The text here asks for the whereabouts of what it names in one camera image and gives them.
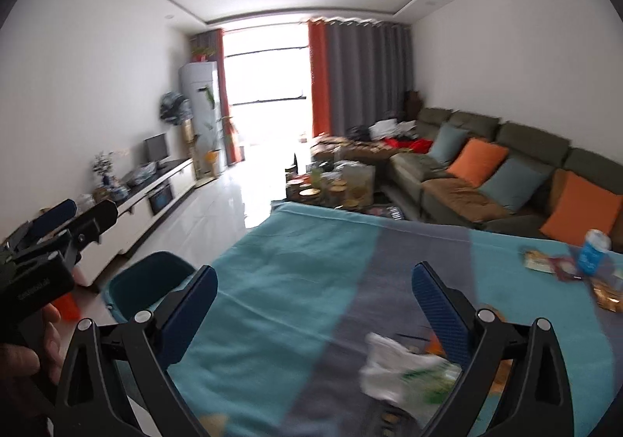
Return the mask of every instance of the sofa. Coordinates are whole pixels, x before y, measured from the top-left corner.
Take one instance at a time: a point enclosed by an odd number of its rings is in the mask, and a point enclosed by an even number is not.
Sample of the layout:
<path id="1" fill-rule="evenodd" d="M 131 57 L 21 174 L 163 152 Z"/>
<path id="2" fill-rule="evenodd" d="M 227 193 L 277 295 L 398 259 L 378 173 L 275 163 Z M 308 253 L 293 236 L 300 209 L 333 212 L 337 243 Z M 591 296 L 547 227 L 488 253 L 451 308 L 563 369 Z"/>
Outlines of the sofa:
<path id="1" fill-rule="evenodd" d="M 508 148 L 509 156 L 517 157 L 546 174 L 546 182 L 516 214 L 510 213 L 460 179 L 425 183 L 421 207 L 436 223 L 482 229 L 490 221 L 514 220 L 523 215 L 547 215 L 551 178 L 565 160 L 569 151 L 569 140 L 537 128 L 506 122 L 500 126 L 494 142 Z"/>
<path id="2" fill-rule="evenodd" d="M 616 195 L 623 195 L 623 165 L 619 165 L 608 158 L 585 149 L 572 148 L 562 166 L 563 170 L 570 170 L 574 174 L 606 189 Z M 489 221 L 484 225 L 488 232 L 503 233 L 529 238 L 548 238 L 540 232 L 547 217 L 553 212 L 557 199 L 560 197 L 560 189 L 556 189 L 556 177 L 554 176 L 554 186 L 551 186 L 546 197 L 541 196 L 543 207 L 540 212 L 533 210 L 533 213 L 521 216 L 512 216 L 505 219 Z M 619 213 L 612 232 L 610 233 L 612 250 L 623 253 L 623 211 Z"/>
<path id="3" fill-rule="evenodd" d="M 491 118 L 470 112 L 452 112 L 446 109 L 424 108 L 417 118 L 415 130 L 424 138 L 434 140 L 444 122 L 469 131 L 470 135 L 493 140 L 500 118 Z M 402 188 L 417 206 L 421 202 L 422 183 L 431 179 L 451 177 L 446 166 L 428 154 L 401 152 L 389 160 L 389 178 Z"/>
<path id="4" fill-rule="evenodd" d="M 470 112 L 424 108 L 418 116 L 418 133 L 435 139 L 444 122 L 469 131 L 470 137 L 493 142 L 547 176 L 529 201 L 516 212 L 496 203 L 475 187 L 448 173 L 447 165 L 428 154 L 400 153 L 391 157 L 388 176 L 415 204 L 422 219 L 465 226 L 493 233 L 548 238 L 540 228 L 560 198 L 558 177 L 569 170 L 616 195 L 623 195 L 623 165 L 594 152 L 570 146 L 570 141 L 530 126 Z M 623 249 L 623 213 L 611 232 L 612 248 Z"/>

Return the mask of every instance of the white wall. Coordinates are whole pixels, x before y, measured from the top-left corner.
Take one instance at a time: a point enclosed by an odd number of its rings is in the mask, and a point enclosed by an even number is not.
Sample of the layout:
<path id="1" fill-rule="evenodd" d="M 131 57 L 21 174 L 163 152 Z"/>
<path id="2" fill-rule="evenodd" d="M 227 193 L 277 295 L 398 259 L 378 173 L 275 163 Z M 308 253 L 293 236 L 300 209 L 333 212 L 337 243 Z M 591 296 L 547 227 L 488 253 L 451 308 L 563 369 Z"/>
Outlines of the white wall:
<path id="1" fill-rule="evenodd" d="M 609 0 L 456 0 L 414 26 L 428 105 L 500 116 L 623 162 L 623 22 Z"/>
<path id="2" fill-rule="evenodd" d="M 168 130 L 171 155 L 183 157 L 180 129 L 158 108 L 179 89 L 189 44 L 160 3 L 18 0 L 0 30 L 0 238 L 40 208 L 91 192 L 100 151 L 126 152 L 114 160 L 121 177 L 143 139 Z"/>

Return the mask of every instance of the gray curtain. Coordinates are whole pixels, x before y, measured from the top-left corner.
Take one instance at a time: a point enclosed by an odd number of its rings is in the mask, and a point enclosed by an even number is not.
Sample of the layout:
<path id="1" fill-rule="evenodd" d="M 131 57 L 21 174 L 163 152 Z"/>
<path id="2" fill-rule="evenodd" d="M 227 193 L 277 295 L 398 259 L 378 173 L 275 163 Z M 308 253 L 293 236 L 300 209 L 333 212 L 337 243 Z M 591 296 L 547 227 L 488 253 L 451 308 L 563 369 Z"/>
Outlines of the gray curtain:
<path id="1" fill-rule="evenodd" d="M 413 89 L 410 26 L 332 21 L 326 39 L 332 134 L 403 110 Z"/>

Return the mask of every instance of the television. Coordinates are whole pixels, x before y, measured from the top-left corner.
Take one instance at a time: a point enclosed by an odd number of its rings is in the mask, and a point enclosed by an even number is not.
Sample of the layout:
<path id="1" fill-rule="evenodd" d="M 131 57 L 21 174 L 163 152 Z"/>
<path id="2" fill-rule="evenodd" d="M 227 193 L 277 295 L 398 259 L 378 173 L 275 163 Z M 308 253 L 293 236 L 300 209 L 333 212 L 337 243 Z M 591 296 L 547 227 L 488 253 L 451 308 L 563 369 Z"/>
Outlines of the television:
<path id="1" fill-rule="evenodd" d="M 169 148 L 166 146 L 166 137 L 164 133 L 156 135 L 145 140 L 145 152 L 147 153 L 147 161 L 155 161 L 160 163 L 169 157 Z"/>

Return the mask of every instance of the tile floor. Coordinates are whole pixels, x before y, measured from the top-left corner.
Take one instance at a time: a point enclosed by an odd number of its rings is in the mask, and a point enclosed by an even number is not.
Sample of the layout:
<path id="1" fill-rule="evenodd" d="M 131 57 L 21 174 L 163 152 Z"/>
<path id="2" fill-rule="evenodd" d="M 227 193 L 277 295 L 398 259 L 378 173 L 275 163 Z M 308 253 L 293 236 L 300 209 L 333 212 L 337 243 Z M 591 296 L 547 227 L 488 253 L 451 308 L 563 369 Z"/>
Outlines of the tile floor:
<path id="1" fill-rule="evenodd" d="M 270 214 L 270 201 L 285 198 L 283 169 L 297 153 L 299 167 L 309 163 L 309 145 L 255 146 L 246 161 L 226 170 L 219 179 L 195 189 L 136 249 L 127 260 L 118 256 L 101 274 L 101 287 L 121 270 L 156 251 L 169 251 L 196 268 L 212 263 L 248 229 Z M 84 288 L 74 290 L 83 317 L 98 325 L 113 324 L 100 295 Z M 69 345 L 76 323 L 62 322 L 63 347 Z"/>

